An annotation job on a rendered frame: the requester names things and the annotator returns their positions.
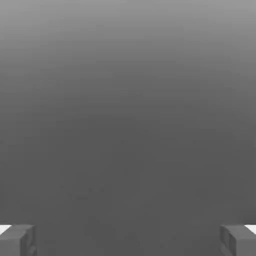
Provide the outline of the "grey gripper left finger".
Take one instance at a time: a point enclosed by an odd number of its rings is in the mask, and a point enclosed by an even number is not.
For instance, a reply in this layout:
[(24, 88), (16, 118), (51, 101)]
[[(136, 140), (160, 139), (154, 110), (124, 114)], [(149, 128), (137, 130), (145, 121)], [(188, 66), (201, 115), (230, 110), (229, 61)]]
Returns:
[(8, 224), (0, 227), (0, 256), (38, 256), (35, 225)]

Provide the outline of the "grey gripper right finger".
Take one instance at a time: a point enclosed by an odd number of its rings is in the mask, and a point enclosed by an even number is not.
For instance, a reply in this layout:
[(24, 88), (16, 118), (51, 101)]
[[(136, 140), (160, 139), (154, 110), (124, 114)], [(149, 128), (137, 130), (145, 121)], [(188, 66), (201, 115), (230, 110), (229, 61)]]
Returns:
[(221, 256), (256, 256), (256, 224), (221, 225)]

